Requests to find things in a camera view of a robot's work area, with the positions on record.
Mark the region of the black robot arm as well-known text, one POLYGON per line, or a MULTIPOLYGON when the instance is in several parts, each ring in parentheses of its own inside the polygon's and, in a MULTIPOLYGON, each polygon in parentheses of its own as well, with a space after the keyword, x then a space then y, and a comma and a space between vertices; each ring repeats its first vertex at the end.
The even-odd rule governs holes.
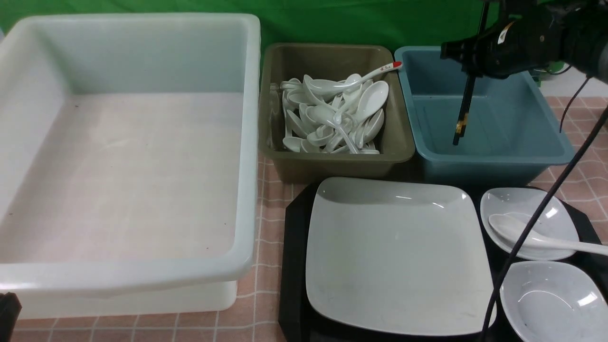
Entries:
POLYGON ((502 0, 499 19, 477 35, 444 42, 440 57, 472 76, 508 76, 562 61, 607 82, 605 0, 502 0))

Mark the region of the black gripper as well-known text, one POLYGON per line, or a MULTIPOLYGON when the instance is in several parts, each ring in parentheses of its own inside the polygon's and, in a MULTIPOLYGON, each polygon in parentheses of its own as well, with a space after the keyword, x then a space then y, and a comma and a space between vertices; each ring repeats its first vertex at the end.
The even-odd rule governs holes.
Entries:
POLYGON ((505 79, 561 57, 568 0, 531 6, 521 15, 502 17, 469 38, 444 42, 439 57, 456 61, 470 76, 505 79))

